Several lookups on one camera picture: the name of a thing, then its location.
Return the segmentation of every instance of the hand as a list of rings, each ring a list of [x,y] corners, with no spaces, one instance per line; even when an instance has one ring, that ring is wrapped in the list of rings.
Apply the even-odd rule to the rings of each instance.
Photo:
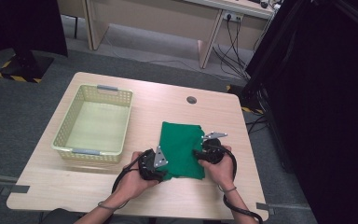
[[[231,151],[230,146],[223,146]],[[217,164],[211,164],[207,161],[199,160],[199,164],[203,166],[210,174],[212,180],[218,184],[222,189],[234,188],[233,164],[231,158],[226,153],[223,159]]]
[[[133,152],[131,161],[135,161],[141,154],[142,152]],[[128,172],[126,175],[124,175],[116,189],[117,193],[122,193],[123,195],[126,195],[126,197],[128,197],[128,200],[138,197],[146,189],[152,188],[158,184],[157,180],[142,179],[139,175],[138,168],[138,162],[134,163],[131,169],[135,170]]]

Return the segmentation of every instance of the green towel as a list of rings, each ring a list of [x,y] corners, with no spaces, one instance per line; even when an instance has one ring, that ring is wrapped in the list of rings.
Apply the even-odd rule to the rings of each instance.
[[[158,170],[168,171],[164,180],[180,176],[196,179],[205,177],[203,167],[193,155],[193,149],[202,150],[203,135],[204,131],[199,125],[162,122],[159,145],[168,164]]]

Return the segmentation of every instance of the wooden desk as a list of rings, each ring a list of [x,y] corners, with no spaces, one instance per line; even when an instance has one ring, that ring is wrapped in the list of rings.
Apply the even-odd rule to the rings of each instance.
[[[227,27],[222,25],[226,11],[244,14],[239,47],[247,49],[253,49],[272,15],[270,8],[248,0],[85,1],[91,49],[99,47],[109,23],[120,24],[199,40],[201,68],[206,67],[214,43],[231,45]]]
[[[91,164],[64,161],[51,148],[79,85],[104,84],[134,91],[131,118],[119,164]],[[192,105],[188,96],[197,98]],[[235,185],[249,208],[263,219],[268,212],[257,210],[264,203],[255,158],[246,132],[237,96],[152,82],[77,73],[62,97],[17,185],[30,186],[27,193],[11,193],[7,206],[18,210],[50,211],[64,208],[88,212],[103,201],[133,151],[156,148],[162,121],[199,124],[206,133],[228,133],[223,144],[233,147],[238,161]],[[207,176],[203,180],[174,178],[146,191],[117,214],[153,217],[232,219],[222,202],[223,194]]]

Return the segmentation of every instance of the yellow basket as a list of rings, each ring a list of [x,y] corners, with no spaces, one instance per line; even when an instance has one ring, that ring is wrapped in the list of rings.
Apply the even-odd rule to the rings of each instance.
[[[52,148],[64,159],[119,162],[132,96],[132,91],[116,87],[81,85]]]

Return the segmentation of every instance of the wall socket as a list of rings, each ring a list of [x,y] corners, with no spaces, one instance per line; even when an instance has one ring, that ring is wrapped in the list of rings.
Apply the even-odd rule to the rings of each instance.
[[[230,21],[238,22],[237,18],[239,18],[241,21],[243,19],[243,14],[241,14],[241,13],[226,11],[225,16],[223,17],[223,20],[227,20],[228,15],[231,15]]]

